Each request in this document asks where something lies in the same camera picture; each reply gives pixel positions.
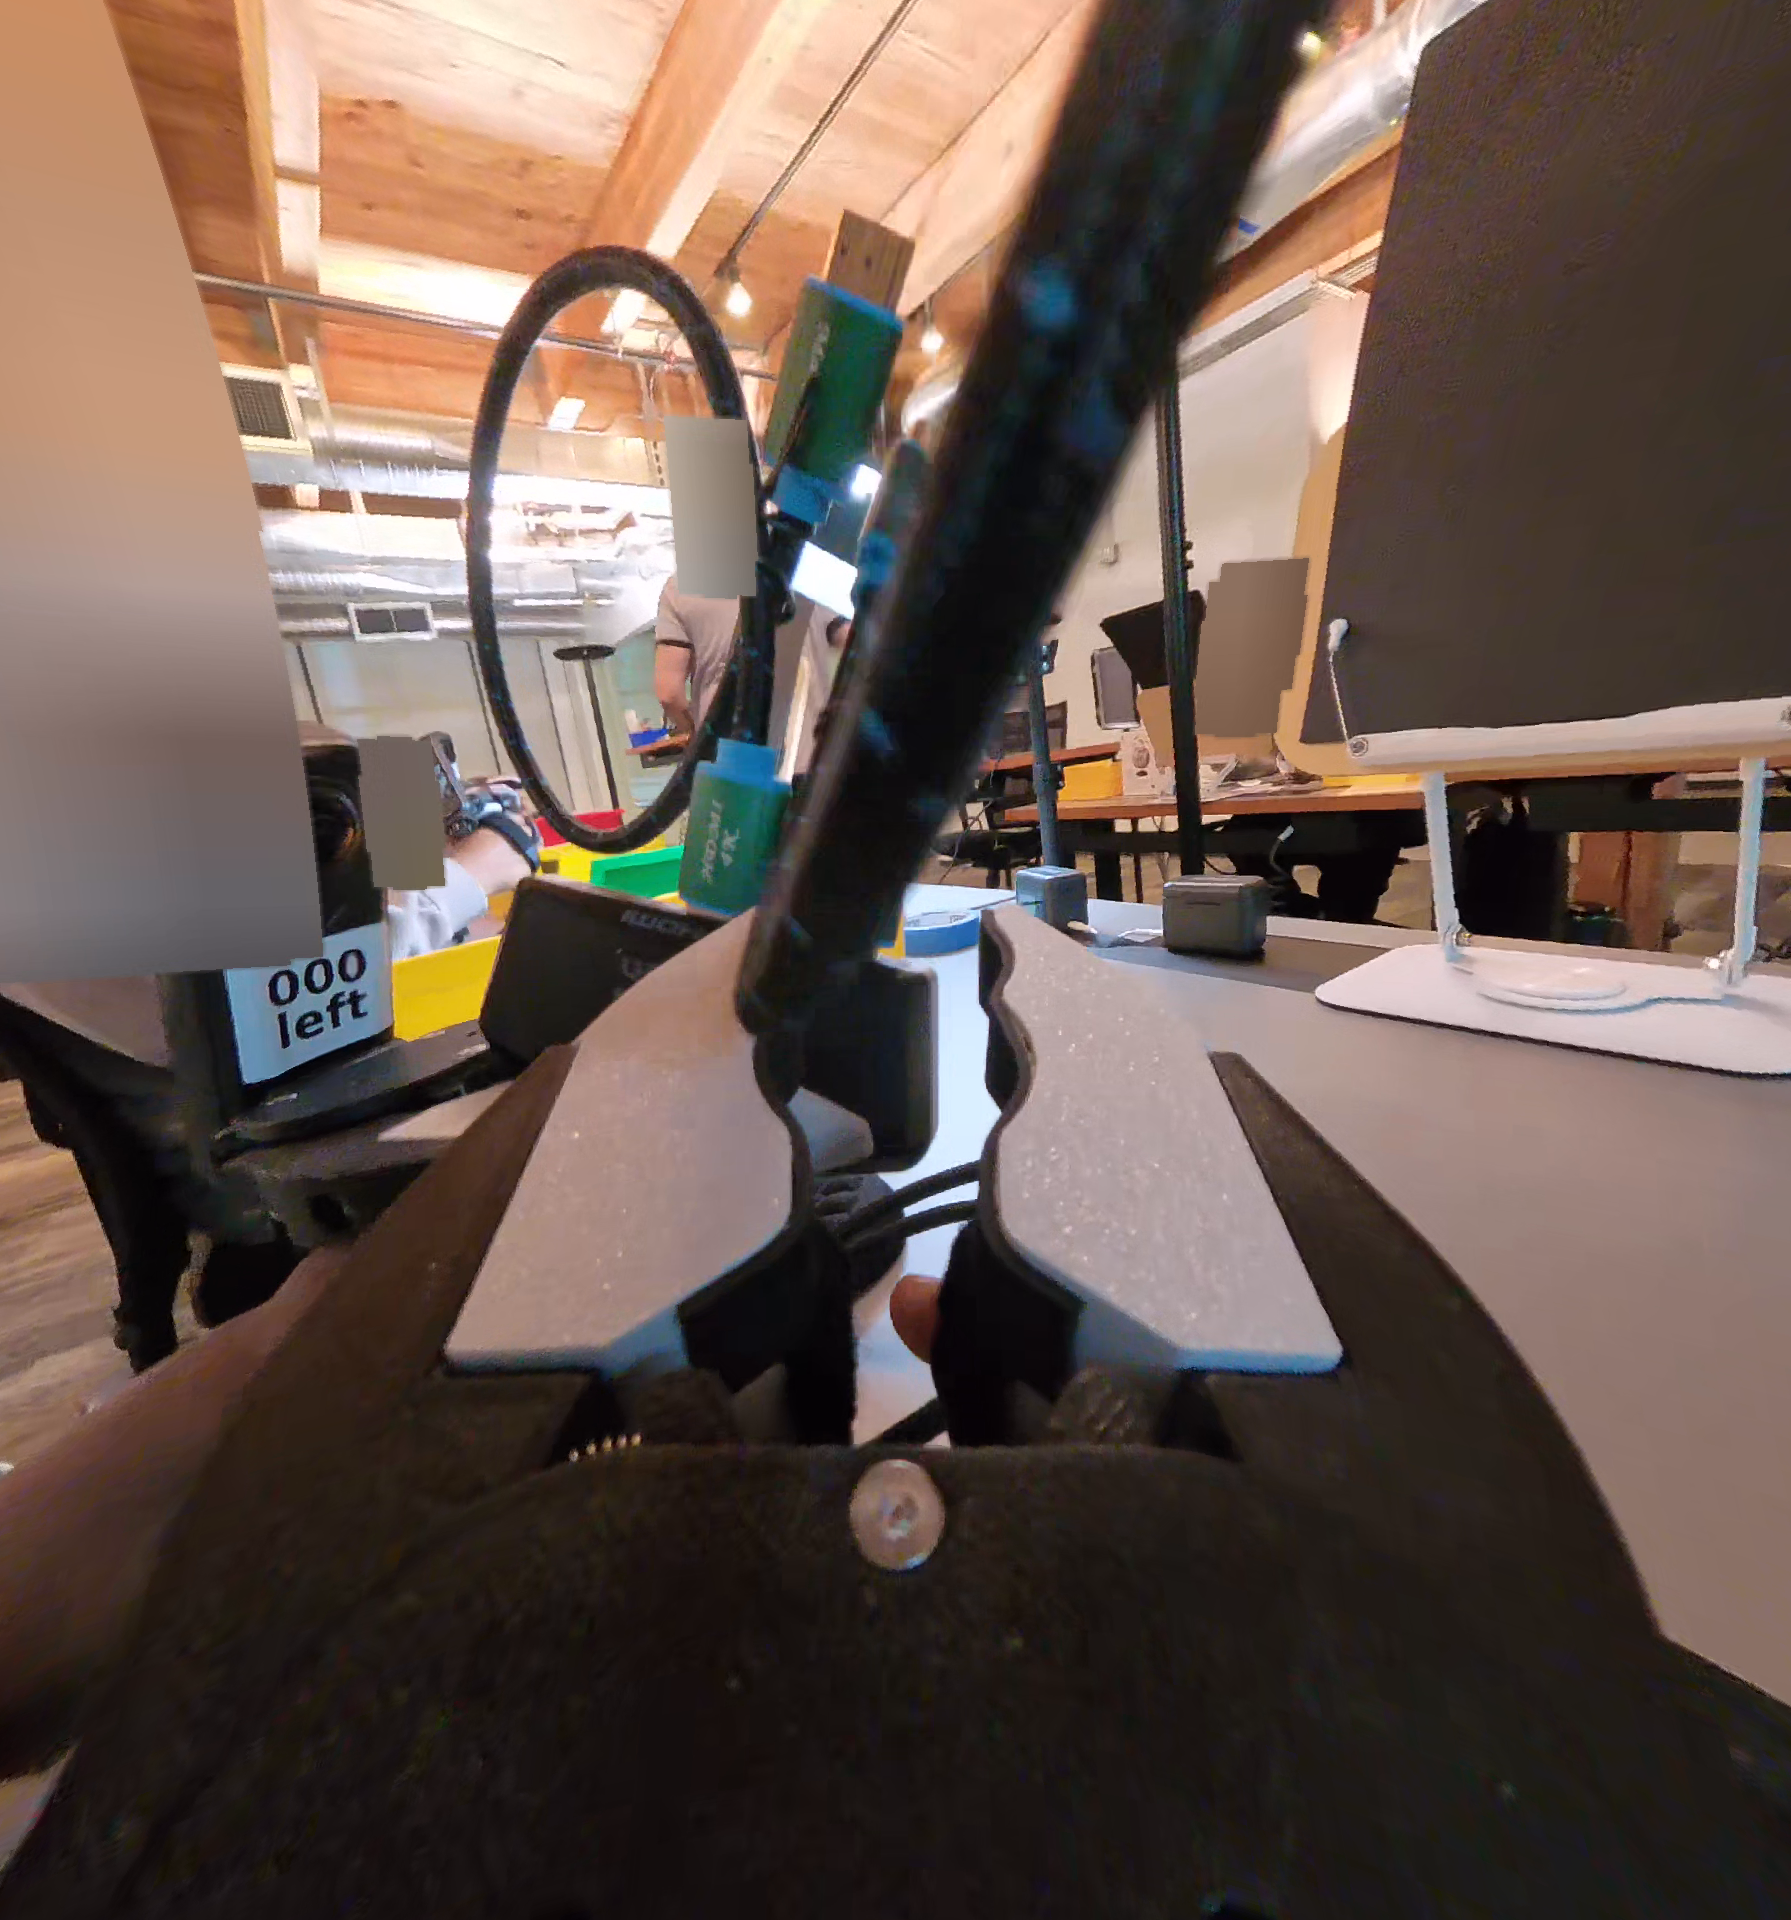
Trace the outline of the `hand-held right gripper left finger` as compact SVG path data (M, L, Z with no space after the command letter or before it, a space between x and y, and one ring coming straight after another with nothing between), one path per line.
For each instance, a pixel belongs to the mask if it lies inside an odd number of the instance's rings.
M814 1218L792 1054L739 1017L753 915L644 975L568 1075L442 1348L461 1376L777 1380L792 1441L855 1423L846 1260Z

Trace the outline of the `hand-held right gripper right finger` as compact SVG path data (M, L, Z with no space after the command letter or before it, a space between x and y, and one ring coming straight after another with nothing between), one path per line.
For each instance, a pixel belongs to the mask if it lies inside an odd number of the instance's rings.
M958 1446L1033 1439L1087 1372L1167 1403L1177 1380L1305 1380L1342 1344L1237 1108L1139 970L1016 904L977 938L977 1155L931 1350Z

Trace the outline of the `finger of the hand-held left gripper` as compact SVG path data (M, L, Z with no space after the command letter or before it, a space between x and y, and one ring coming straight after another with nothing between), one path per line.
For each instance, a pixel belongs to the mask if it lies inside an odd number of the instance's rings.
M798 1089L785 1111L807 1142L813 1174L873 1169L876 1141L863 1116L813 1089Z
M374 1149L384 1157L437 1157L508 1094L461 1094L387 1122Z

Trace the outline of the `yellow plastic bin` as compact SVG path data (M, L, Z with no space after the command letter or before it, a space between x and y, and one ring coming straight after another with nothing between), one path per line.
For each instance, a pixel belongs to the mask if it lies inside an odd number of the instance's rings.
M390 964L394 1033L403 1041L478 1018L500 955L498 937Z

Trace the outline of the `black hdmi switch box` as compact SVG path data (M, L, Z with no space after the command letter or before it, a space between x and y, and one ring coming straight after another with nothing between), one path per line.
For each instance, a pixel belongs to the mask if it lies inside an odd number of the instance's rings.
M521 1069L576 1044L629 988L723 923L682 904L537 876L518 890L478 1026ZM929 971L863 964L829 990L801 1032L798 1091L861 1117L871 1171L920 1162L937 1132L937 990Z

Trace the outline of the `person's left forearm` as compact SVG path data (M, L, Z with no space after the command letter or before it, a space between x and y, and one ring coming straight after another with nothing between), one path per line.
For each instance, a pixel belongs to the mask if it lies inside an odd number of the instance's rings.
M349 1254L342 1241L316 1249L271 1301L0 1479L0 1779L41 1771L75 1742L234 1401Z

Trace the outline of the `cluttered wooden workbench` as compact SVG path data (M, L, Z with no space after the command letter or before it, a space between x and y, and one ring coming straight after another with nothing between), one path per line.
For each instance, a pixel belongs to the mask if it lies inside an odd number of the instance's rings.
M1117 741L1069 746L1054 764L1121 759L1123 796L1061 805L1062 850L1099 899L1121 901L1123 882L1141 885L1149 861L1160 876L1175 876L1173 798L1160 764L1148 754L1148 735L1123 732ZM1041 859L1033 793L1016 788L1031 776L1029 754L1005 754L989 769L1002 802L1005 829L1028 835ZM1302 873L1314 873L1311 899L1317 908L1340 906L1349 920L1371 920L1397 864L1407 852L1427 845L1425 810L1413 779L1234 779L1215 768L1215 783L1202 796L1205 864L1271 876L1296 889Z

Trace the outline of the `black light stand pole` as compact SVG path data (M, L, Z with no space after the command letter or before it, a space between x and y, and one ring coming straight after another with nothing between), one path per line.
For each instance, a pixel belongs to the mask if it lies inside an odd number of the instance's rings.
M1040 842L1040 864L1051 870L1069 870L1071 861L1061 839L1058 818L1058 768L1047 728L1045 679L1054 667L1058 638L1041 638L1033 647L1033 665L1025 674L1025 703L1029 726L1031 786L1036 802L1036 822Z

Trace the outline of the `black square flag panel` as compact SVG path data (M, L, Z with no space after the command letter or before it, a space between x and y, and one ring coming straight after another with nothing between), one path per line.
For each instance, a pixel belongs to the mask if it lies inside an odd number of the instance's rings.
M1199 645L1205 620L1205 594L1192 587L1189 594L1189 639L1187 639L1187 680L1195 683L1199 667ZM1114 647L1128 670L1137 690L1152 690L1172 684L1172 669L1165 641L1165 602L1154 600L1132 606L1099 620L1099 632Z

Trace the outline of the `led light panel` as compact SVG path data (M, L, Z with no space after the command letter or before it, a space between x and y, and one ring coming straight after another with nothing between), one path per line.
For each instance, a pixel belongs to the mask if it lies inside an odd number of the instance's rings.
M855 612L859 549L880 486L880 469L857 465L803 543L787 587L829 614Z

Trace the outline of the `black board on white stand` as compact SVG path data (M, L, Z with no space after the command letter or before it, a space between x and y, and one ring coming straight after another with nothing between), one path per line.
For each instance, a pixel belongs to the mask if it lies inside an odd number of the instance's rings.
M1483 5L1427 45L1342 428L1314 680L1420 777L1434 943L1321 984L1356 1017L1791 1077L1754 964L1791 765L1791 2ZM1480 943L1457 777L1739 779L1699 970Z

